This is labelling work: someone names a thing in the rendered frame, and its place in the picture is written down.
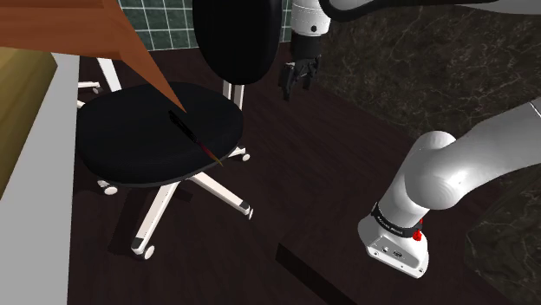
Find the brown wooden desk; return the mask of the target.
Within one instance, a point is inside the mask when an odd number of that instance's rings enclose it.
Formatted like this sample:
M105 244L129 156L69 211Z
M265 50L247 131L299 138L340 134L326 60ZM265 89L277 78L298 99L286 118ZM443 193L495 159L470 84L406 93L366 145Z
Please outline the brown wooden desk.
M0 47L122 61L182 106L117 0L0 0Z

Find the black pen with red tip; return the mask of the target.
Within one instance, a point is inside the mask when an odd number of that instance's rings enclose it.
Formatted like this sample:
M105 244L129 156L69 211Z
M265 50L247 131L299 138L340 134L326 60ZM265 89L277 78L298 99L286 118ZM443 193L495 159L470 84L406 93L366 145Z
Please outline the black pen with red tip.
M223 165L217 158L193 133L193 131L176 115L172 110L168 110L168 116L170 121L194 144L196 144L212 161L217 162L219 165Z

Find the black office chair white base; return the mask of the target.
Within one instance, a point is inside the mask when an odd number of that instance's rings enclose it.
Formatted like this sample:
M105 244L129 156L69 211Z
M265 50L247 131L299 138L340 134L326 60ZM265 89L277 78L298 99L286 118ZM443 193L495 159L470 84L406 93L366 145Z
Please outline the black office chair white base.
M160 63L181 107L147 81L121 85L114 61L99 60L109 90L79 104L75 150L106 194L121 186L157 189L130 244L135 256L144 260L152 256L151 236L183 181L190 180L243 215L252 215L246 200L207 174L218 163L170 121L167 111L174 111L221 162L248 159L240 143L244 88L271 68L281 22L281 0L195 0L192 38L205 64L224 85L214 90L175 80L176 63Z

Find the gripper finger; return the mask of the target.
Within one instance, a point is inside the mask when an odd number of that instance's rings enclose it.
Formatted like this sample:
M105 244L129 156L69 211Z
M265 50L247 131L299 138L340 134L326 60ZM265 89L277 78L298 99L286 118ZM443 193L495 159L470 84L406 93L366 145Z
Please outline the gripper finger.
M278 86L282 89L283 99L285 101L290 99L291 88L296 82L296 64L294 62L285 63L278 78Z
M320 58L316 57L306 62L303 68L303 89L309 90L312 79L316 76L320 66Z

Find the grey and olive cabinet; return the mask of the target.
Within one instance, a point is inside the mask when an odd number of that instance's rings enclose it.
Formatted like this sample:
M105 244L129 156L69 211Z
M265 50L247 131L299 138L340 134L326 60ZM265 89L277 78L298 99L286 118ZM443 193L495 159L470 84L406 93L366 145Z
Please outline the grey and olive cabinet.
M67 305L80 58L58 68L0 199L0 305Z

